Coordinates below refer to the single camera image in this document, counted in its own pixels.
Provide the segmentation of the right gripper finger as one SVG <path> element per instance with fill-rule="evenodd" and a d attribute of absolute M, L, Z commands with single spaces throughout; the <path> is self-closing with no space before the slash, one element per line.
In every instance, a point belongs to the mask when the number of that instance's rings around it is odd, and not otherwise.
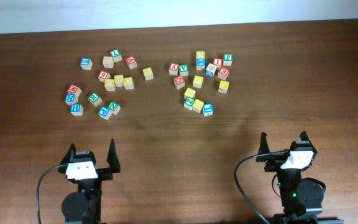
<path fill-rule="evenodd" d="M 306 131 L 302 131 L 302 132 L 300 133 L 300 141 L 310 142 L 310 139 L 309 139 L 309 137 L 308 137 Z"/>
<path fill-rule="evenodd" d="M 265 132 L 261 132 L 258 154 L 269 154 L 269 153 L 270 153 L 270 149 L 267 142 L 267 134 Z"/>

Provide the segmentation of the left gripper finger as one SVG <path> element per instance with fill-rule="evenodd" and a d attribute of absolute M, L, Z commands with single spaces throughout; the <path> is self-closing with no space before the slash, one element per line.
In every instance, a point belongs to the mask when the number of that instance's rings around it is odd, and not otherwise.
<path fill-rule="evenodd" d="M 116 145 L 113 138 L 111 139 L 109 145 L 109 151 L 106 161 L 109 164 L 109 168 L 112 173 L 120 173 L 121 165 L 119 163 L 119 159 L 116 152 Z"/>
<path fill-rule="evenodd" d="M 74 160 L 75 155 L 76 155 L 76 146 L 74 143 L 71 143 L 67 153 L 61 160 L 60 165 L 71 163 Z"/>

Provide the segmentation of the green R letter block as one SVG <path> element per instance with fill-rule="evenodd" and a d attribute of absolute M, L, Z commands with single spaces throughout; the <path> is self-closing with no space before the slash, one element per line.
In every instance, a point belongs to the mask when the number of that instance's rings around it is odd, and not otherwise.
<path fill-rule="evenodd" d="M 102 102 L 101 97 L 97 93 L 90 94 L 88 100 L 94 106 L 98 106 Z"/>

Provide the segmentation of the yellow S block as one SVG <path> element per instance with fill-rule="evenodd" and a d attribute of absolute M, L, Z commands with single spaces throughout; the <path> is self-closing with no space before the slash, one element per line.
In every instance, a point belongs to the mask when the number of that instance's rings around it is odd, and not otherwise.
<path fill-rule="evenodd" d="M 203 77 L 195 75 L 193 79 L 193 87 L 202 88 L 203 85 Z"/>

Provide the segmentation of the blue H block lower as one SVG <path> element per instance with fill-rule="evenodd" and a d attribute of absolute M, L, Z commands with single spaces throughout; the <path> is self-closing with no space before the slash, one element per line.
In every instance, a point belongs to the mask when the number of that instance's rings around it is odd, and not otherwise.
<path fill-rule="evenodd" d="M 83 115 L 83 107 L 79 103 L 72 104 L 70 106 L 70 113 L 73 116 L 82 116 Z"/>

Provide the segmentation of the blue P letter block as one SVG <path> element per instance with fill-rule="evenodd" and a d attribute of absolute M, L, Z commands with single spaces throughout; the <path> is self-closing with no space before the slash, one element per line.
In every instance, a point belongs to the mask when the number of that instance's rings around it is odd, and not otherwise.
<path fill-rule="evenodd" d="M 105 107 L 105 106 L 102 106 L 100 108 L 100 110 L 98 111 L 98 115 L 102 118 L 102 119 L 105 119 L 105 120 L 108 120 L 111 115 L 112 115 L 112 111 Z"/>

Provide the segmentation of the yellow block far right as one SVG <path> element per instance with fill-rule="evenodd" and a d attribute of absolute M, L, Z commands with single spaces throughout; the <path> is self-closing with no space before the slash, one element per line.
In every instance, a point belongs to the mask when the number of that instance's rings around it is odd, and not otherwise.
<path fill-rule="evenodd" d="M 221 80 L 219 82 L 218 92 L 227 93 L 228 89 L 229 89 L 229 82 Z"/>

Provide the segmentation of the red 6 number block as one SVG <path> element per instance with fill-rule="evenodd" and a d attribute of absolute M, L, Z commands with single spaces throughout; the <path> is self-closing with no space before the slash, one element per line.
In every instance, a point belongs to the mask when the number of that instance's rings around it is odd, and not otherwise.
<path fill-rule="evenodd" d="M 99 81 L 101 81 L 101 82 L 105 82 L 107 79 L 110 79 L 111 78 L 111 75 L 110 75 L 110 73 L 109 72 L 107 72 L 107 71 L 104 71 L 104 70 L 101 70 L 100 72 L 99 72 L 99 74 L 98 74 L 98 79 L 99 79 Z"/>

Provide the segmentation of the red E letter block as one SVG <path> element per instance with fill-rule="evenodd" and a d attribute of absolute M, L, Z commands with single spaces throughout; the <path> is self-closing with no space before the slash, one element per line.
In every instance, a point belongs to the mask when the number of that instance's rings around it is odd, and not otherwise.
<path fill-rule="evenodd" d="M 226 80 L 229 73 L 230 73 L 230 69 L 228 69 L 226 67 L 221 67 L 221 69 L 218 72 L 218 78 L 220 78 L 222 80 Z"/>

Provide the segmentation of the blue S letter block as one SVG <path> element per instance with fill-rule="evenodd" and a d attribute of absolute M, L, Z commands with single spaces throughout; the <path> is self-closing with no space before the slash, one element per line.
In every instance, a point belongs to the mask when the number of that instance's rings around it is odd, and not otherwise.
<path fill-rule="evenodd" d="M 80 61 L 80 66 L 83 70 L 91 70 L 93 63 L 90 58 L 82 57 Z"/>

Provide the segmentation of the blue edged wooden block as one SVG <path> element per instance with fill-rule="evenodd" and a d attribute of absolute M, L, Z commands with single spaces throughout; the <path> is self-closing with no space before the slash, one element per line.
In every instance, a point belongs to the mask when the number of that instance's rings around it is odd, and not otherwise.
<path fill-rule="evenodd" d="M 212 63 L 209 63 L 208 66 L 205 68 L 205 75 L 208 77 L 214 77 L 216 70 L 217 66 Z"/>

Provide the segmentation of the green J letter block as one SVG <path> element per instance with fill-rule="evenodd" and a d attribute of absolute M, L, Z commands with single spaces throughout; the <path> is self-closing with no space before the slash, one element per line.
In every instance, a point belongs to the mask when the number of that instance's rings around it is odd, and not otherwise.
<path fill-rule="evenodd" d="M 233 61 L 233 55 L 232 54 L 224 54 L 223 56 L 223 66 L 231 66 Z"/>

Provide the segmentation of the red Q letter block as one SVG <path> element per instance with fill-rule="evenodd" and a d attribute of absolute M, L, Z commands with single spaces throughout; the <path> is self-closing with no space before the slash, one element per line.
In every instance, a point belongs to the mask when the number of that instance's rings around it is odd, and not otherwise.
<path fill-rule="evenodd" d="M 185 86 L 185 80 L 181 76 L 177 76 L 173 79 L 176 89 L 183 88 Z"/>

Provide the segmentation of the green L letter block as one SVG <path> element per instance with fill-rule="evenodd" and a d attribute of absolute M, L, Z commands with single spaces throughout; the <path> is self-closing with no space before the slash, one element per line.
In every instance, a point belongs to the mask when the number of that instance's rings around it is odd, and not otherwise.
<path fill-rule="evenodd" d="M 122 55 L 118 49 L 110 51 L 110 54 L 115 63 L 122 60 Z"/>

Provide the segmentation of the green V letter block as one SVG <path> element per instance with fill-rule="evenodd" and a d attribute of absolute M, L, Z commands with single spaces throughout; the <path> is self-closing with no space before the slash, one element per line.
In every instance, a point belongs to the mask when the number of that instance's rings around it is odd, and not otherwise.
<path fill-rule="evenodd" d="M 189 74 L 189 67 L 187 64 L 183 64 L 179 66 L 179 72 L 180 72 L 180 76 L 182 77 L 186 77 Z"/>

